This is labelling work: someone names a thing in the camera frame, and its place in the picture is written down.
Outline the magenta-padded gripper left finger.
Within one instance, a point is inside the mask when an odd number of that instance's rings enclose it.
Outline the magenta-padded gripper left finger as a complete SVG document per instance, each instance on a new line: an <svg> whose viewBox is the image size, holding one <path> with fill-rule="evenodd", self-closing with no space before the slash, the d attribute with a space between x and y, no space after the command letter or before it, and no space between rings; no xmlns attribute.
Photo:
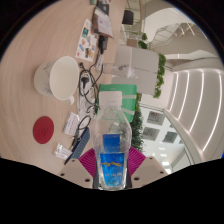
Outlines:
<svg viewBox="0 0 224 224"><path fill-rule="evenodd" d="M95 151L90 149L80 158L70 159L59 172L59 176L81 187L92 188L96 170Z"/></svg>

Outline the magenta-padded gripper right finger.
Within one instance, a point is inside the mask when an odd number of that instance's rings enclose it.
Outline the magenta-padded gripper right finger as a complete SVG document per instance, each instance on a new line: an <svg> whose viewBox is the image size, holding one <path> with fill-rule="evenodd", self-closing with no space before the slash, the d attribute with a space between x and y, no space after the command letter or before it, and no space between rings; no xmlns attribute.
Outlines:
<svg viewBox="0 0 224 224"><path fill-rule="evenodd" d="M140 188L167 175L155 157L146 157L137 149L130 148L126 181L128 188Z"/></svg>

